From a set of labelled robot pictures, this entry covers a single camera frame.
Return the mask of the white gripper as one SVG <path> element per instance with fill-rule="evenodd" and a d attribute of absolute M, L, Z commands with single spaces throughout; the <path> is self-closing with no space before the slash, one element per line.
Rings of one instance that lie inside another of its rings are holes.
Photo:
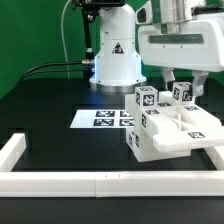
<path fill-rule="evenodd" d="M 175 81 L 173 68 L 196 70 L 192 72 L 195 97 L 204 93 L 207 72 L 224 71 L 224 18 L 184 22 L 181 33 L 176 34 L 162 34 L 154 25 L 141 26 L 138 42 L 143 63 L 162 67 L 168 91 Z"/>

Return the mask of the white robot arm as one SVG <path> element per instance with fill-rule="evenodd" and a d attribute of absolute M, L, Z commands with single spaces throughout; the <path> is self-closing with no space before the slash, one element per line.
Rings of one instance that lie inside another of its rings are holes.
<path fill-rule="evenodd" d="M 138 10 L 129 5 L 101 9 L 100 51 L 90 84 L 127 91 L 146 81 L 143 64 L 159 67 L 168 89 L 174 69 L 190 70 L 193 94 L 202 95 L 208 74 L 224 71 L 224 4 L 148 0 Z"/>

